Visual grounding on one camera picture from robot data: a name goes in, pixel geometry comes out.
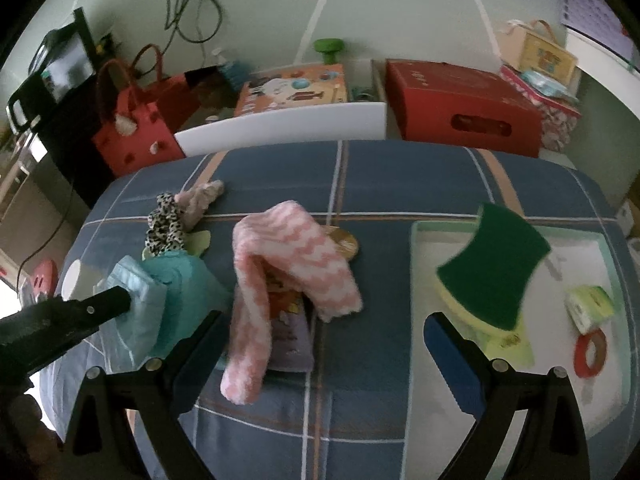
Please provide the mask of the white foam board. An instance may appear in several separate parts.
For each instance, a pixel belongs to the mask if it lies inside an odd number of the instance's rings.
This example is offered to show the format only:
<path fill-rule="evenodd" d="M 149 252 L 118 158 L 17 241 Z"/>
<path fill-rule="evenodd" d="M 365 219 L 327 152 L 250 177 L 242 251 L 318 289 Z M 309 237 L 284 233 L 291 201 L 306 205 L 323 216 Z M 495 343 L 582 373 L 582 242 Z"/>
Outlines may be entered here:
<path fill-rule="evenodd" d="M 232 117 L 179 131 L 175 138 L 191 157 L 271 144 L 383 140 L 386 129 L 385 103 L 351 102 Z"/>

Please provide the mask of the pink satin scrunchie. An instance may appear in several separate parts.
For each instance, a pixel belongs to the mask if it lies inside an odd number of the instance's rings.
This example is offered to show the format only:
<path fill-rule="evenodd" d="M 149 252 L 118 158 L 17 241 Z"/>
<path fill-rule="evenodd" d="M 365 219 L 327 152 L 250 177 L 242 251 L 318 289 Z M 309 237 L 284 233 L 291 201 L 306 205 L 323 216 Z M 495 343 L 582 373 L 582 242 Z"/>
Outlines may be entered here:
<path fill-rule="evenodd" d="M 176 194 L 175 202 L 180 211 L 184 229 L 191 231 L 208 211 L 208 207 L 222 194 L 224 194 L 224 182 L 221 180 L 196 184 Z"/>

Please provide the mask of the green dumbbell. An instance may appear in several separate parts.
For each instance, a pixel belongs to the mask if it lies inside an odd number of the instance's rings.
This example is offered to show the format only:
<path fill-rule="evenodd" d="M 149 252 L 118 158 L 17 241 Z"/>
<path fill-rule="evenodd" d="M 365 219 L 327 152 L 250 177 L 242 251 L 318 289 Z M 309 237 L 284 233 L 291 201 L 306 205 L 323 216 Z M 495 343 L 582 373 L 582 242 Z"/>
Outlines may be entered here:
<path fill-rule="evenodd" d="M 314 50 L 322 56 L 326 65 L 337 63 L 338 55 L 344 50 L 344 41 L 340 38 L 320 38 L 314 40 Z"/>

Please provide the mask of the pink white fuzzy sock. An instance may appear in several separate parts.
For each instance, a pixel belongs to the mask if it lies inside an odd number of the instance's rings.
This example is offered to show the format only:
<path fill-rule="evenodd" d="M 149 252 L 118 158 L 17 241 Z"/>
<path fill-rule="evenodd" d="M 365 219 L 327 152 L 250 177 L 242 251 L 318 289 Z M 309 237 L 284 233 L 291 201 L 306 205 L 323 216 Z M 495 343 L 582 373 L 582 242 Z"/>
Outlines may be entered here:
<path fill-rule="evenodd" d="M 259 396 L 267 370 L 314 368 L 306 302 L 327 323 L 361 311 L 362 299 L 349 266 L 357 244 L 343 250 L 294 200 L 243 218 L 232 247 L 236 287 L 220 391 L 244 405 Z"/>

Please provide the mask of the patterned pink gift box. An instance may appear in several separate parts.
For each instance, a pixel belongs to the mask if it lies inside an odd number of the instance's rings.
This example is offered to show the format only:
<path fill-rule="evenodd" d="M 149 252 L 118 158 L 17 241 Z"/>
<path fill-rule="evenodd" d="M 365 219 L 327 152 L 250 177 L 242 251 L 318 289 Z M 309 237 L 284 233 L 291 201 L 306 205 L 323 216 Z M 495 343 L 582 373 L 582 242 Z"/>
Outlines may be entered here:
<path fill-rule="evenodd" d="M 582 117 L 580 111 L 567 102 L 544 96 L 507 65 L 501 66 L 498 74 L 540 111 L 542 147 L 562 153 L 570 144 L 572 133 Z"/>

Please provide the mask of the green yellow sponge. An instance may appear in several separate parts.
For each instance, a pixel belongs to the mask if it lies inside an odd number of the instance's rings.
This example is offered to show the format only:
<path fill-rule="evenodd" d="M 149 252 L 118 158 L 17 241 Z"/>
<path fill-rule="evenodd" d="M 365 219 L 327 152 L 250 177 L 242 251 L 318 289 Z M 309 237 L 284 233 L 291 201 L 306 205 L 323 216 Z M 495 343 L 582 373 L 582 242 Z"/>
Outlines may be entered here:
<path fill-rule="evenodd" d="M 516 212 L 484 203 L 469 243 L 436 269 L 436 290 L 460 320 L 503 337 L 516 330 L 528 283 L 550 252 Z"/>

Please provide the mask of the teal tissue pack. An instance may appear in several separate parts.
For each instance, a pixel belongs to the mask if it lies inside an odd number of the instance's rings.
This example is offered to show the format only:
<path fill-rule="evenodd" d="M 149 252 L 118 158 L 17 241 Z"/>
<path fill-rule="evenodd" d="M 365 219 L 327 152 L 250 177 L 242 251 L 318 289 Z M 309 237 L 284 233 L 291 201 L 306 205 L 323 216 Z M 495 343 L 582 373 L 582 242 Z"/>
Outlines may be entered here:
<path fill-rule="evenodd" d="M 126 256 L 93 291 L 115 286 L 129 292 L 130 310 L 100 327 L 110 373 L 138 370 L 151 358 L 166 358 L 190 337 L 210 311 L 227 313 L 232 292 L 221 285 L 205 262 L 184 250 L 138 261 Z"/>

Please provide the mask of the red stool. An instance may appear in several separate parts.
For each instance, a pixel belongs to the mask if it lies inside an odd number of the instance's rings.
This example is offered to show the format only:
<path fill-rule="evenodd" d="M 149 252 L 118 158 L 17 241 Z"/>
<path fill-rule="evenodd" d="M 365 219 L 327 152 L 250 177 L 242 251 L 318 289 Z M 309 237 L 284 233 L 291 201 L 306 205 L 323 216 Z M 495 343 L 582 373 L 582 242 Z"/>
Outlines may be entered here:
<path fill-rule="evenodd" d="M 32 272 L 32 290 L 35 296 L 52 297 L 58 284 L 58 266 L 52 259 L 42 260 Z"/>

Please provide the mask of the orange picture box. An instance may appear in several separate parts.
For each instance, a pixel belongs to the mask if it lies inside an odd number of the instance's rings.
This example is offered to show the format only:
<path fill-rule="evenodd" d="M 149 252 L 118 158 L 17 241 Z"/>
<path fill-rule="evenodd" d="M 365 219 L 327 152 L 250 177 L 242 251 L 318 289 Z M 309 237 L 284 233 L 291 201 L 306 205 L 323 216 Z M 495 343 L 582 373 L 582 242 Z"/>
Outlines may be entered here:
<path fill-rule="evenodd" d="M 240 92 L 234 116 L 348 101 L 342 64 L 293 66 L 250 78 Z"/>

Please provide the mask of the black monitor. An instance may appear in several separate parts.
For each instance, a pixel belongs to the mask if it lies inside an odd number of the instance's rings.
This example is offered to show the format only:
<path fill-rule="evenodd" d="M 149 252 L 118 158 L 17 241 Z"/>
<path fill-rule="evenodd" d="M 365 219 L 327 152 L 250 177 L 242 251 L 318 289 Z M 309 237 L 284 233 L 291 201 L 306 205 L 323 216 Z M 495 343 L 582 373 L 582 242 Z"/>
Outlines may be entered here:
<path fill-rule="evenodd" d="M 84 10 L 73 10 L 73 21 L 44 36 L 29 63 L 27 77 L 11 94 L 6 114 L 19 136 L 37 125 L 47 111 L 62 102 L 96 73 L 96 46 Z"/>

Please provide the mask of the red felt handbag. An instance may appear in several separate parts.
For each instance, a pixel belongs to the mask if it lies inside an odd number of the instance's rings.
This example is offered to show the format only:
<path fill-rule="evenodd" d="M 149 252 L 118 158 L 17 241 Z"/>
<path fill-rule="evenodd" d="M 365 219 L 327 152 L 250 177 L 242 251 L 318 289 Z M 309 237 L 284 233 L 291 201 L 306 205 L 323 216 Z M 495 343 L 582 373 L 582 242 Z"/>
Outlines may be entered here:
<path fill-rule="evenodd" d="M 101 129 L 92 140 L 104 162 L 116 177 L 132 174 L 144 167 L 183 159 L 175 133 L 200 108 L 198 97 L 183 74 L 163 75 L 163 55 L 155 44 L 147 44 L 137 54 L 155 54 L 155 80 L 141 87 L 134 79 L 134 64 L 118 58 L 107 61 L 96 76 L 96 99 Z M 105 106 L 102 80 L 111 70 L 122 77 L 115 105 Z"/>

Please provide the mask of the red cardboard box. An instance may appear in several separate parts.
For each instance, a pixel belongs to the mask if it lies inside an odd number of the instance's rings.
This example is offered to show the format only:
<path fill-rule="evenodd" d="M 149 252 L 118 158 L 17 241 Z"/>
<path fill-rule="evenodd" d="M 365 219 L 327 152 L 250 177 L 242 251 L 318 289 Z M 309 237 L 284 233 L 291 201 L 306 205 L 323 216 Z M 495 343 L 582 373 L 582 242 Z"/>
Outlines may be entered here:
<path fill-rule="evenodd" d="M 496 74 L 389 58 L 385 93 L 406 141 L 539 154 L 540 111 Z"/>

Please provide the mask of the purple snack pouch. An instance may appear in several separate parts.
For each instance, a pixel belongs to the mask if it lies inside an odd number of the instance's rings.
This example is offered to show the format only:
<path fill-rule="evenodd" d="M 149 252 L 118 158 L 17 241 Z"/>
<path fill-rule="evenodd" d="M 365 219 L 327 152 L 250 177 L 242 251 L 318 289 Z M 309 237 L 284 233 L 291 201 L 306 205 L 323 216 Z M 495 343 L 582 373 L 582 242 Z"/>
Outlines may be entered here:
<path fill-rule="evenodd" d="M 266 272 L 271 323 L 268 368 L 281 373 L 309 373 L 314 368 L 304 297 L 277 274 Z"/>

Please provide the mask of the round brown coaster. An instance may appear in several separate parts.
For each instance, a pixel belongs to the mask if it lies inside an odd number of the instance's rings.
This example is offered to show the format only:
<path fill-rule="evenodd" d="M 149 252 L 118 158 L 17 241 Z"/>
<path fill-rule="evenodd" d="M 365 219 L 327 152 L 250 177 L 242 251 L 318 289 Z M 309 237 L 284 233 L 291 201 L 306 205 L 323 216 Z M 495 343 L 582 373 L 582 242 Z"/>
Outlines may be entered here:
<path fill-rule="evenodd" d="M 338 226 L 324 226 L 323 231 L 334 241 L 338 252 L 347 260 L 352 261 L 358 255 L 359 243 L 356 237 Z"/>

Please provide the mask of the beige gift bag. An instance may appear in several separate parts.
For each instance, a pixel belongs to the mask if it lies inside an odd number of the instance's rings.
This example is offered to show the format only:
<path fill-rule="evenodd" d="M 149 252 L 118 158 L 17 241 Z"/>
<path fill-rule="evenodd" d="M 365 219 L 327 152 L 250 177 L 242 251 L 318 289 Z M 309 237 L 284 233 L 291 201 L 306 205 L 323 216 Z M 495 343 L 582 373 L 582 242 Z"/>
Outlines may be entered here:
<path fill-rule="evenodd" d="M 577 58 L 559 45 L 544 20 L 510 20 L 496 33 L 500 58 L 520 73 L 533 70 L 567 86 L 573 78 Z"/>

